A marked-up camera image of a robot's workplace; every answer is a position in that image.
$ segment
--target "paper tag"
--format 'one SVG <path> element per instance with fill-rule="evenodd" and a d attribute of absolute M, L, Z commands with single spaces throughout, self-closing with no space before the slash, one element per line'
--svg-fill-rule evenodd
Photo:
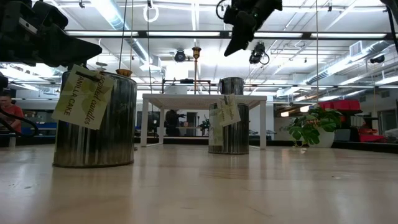
<path fill-rule="evenodd" d="M 52 118 L 98 130 L 111 98 L 113 85 L 112 78 L 74 65 Z"/>
<path fill-rule="evenodd" d="M 223 127 L 220 125 L 220 109 L 212 109 L 209 112 L 209 146 L 223 145 Z"/>
<path fill-rule="evenodd" d="M 217 102 L 217 107 L 221 109 L 220 125 L 225 127 L 241 121 L 234 94 L 224 95 L 220 98 Z"/>

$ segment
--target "silver metal canister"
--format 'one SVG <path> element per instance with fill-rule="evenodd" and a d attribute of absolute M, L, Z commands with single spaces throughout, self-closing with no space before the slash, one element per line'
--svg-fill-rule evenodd
<path fill-rule="evenodd" d="M 249 154 L 249 106 L 238 103 L 241 121 L 225 127 L 220 127 L 216 110 L 216 103 L 210 105 L 209 153 Z"/>
<path fill-rule="evenodd" d="M 92 168 L 134 162 L 137 83 L 121 75 L 103 74 L 113 78 L 115 84 L 100 129 L 59 121 L 54 166 Z M 68 76 L 69 72 L 63 74 L 61 90 Z"/>
<path fill-rule="evenodd" d="M 243 85 L 244 85 L 243 78 L 229 77 L 220 80 L 218 88 L 220 89 L 220 93 L 222 95 L 229 95 L 229 94 L 243 95 Z"/>

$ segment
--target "person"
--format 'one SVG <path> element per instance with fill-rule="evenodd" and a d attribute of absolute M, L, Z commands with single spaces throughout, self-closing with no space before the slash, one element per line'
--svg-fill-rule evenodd
<path fill-rule="evenodd" d="M 18 117 L 23 118 L 24 114 L 22 112 L 22 109 L 17 106 L 13 105 L 12 103 L 12 98 L 11 95 L 7 92 L 4 92 L 0 96 L 0 106 L 3 111 L 9 114 L 16 115 Z M 14 128 L 16 131 L 21 132 L 21 121 L 18 119 L 10 118 L 7 117 L 6 115 L 0 113 L 0 118 L 5 120 L 12 128 Z"/>
<path fill-rule="evenodd" d="M 168 136 L 180 136 L 180 130 L 177 128 L 179 126 L 179 118 L 184 118 L 185 114 L 178 114 L 177 110 L 169 110 L 166 112 L 166 134 Z"/>

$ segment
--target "white planter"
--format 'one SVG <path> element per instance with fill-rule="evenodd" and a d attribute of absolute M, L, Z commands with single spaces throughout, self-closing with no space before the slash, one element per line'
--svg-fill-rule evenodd
<path fill-rule="evenodd" d="M 330 148 L 331 145 L 333 144 L 333 141 L 335 140 L 335 133 L 329 133 L 323 130 L 323 128 L 319 128 L 319 144 L 316 145 L 311 145 L 313 147 L 324 147 L 324 148 Z"/>

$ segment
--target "red shirt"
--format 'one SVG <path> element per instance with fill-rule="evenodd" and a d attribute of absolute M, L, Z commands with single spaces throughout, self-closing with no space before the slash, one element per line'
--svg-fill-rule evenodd
<path fill-rule="evenodd" d="M 24 113 L 22 112 L 22 109 L 19 106 L 16 106 L 16 105 L 12 105 L 12 106 L 10 106 L 8 108 L 2 108 L 2 110 L 4 110 L 6 113 L 16 115 L 16 116 L 18 116 L 20 118 L 24 117 Z M 12 124 L 15 121 L 14 118 L 9 118 L 7 116 L 4 116 L 1 113 L 0 113 L 0 115 L 1 115 L 1 118 L 4 119 L 8 124 Z M 21 124 L 16 126 L 15 130 L 18 131 L 18 132 L 21 132 Z"/>

